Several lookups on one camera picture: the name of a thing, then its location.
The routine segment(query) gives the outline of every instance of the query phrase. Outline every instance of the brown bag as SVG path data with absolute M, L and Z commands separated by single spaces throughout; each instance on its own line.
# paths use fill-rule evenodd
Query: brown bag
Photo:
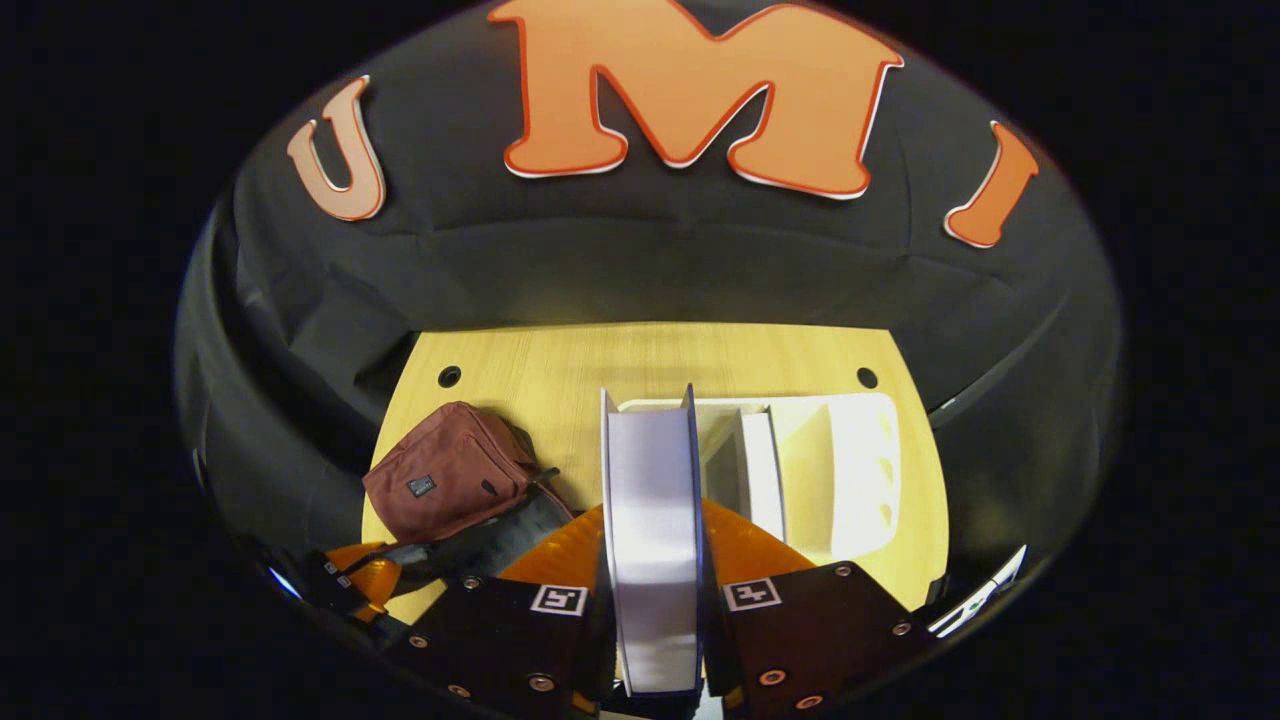
M 526 441 L 466 402 L 428 415 L 365 475 L 365 492 L 402 543 L 430 543 L 502 515 L 538 474 Z

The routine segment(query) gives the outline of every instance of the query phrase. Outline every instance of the wooden table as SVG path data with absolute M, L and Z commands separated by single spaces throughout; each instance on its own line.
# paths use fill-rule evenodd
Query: wooden table
M 461 369 L 453 387 L 439 383 Z M 392 396 L 372 464 L 436 407 L 463 400 L 492 409 L 534 439 L 539 460 L 561 469 L 556 489 L 575 509 L 600 503 L 600 388 L 617 404 L 678 397 L 787 397 L 876 392 L 893 398 L 902 450 L 899 527 L 888 544 L 852 557 L 904 606 L 924 603 L 947 561 L 947 498 L 933 433 L 915 384 L 887 331 L 731 323 L 625 323 L 421 333 Z M 783 478 L 788 528 L 829 527 L 824 493 Z M 362 542 L 393 542 L 365 498 Z M 827 562 L 828 559 L 814 559 Z M 443 591 L 433 583 L 392 600 L 412 623 Z

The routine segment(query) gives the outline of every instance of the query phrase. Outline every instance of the orange letter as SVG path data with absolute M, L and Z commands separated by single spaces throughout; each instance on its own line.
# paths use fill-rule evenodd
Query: orange letter
M 1005 126 L 991 120 L 996 133 L 996 160 L 987 170 L 978 192 L 968 202 L 954 208 L 942 219 L 947 234 L 974 247 L 991 247 L 1000 241 L 1000 229 L 1018 205 L 1032 176 L 1039 174 L 1039 165 L 1023 141 Z
M 315 120 L 298 128 L 289 141 L 288 154 L 293 159 L 293 167 L 298 169 L 302 186 L 321 210 L 339 220 L 372 218 L 387 197 L 383 168 L 374 155 L 374 146 L 369 142 L 369 133 L 365 132 L 365 118 L 360 113 L 360 96 L 366 87 L 369 76 L 342 88 L 324 106 L 324 119 L 333 123 L 338 149 L 342 150 L 342 158 L 351 170 L 351 183 L 347 187 L 333 184 L 320 167 L 320 158 L 316 158 L 316 149 L 311 142 L 316 132 Z
M 490 22 L 520 28 L 521 177 L 603 173 L 627 141 L 600 124 L 598 76 L 622 96 L 672 168 L 698 160 L 768 91 L 760 124 L 728 150 L 746 179 L 837 200 L 867 191 L 863 150 L 881 86 L 902 58 L 863 31 L 797 5 L 767 8 L 712 37 L 675 0 L 512 0 Z

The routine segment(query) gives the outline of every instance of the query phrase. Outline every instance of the screw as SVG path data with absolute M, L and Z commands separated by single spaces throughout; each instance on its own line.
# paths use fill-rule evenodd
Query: screw
M 777 685 L 782 680 L 787 679 L 787 673 L 786 673 L 786 670 L 782 670 L 782 669 L 765 670 L 764 673 L 760 673 L 760 678 L 759 679 L 760 679 L 760 684 L 762 685 L 765 685 L 765 687 L 768 687 L 768 685 Z
M 556 680 L 539 673 L 529 676 L 529 687 L 532 688 L 534 692 L 549 693 L 556 689 Z

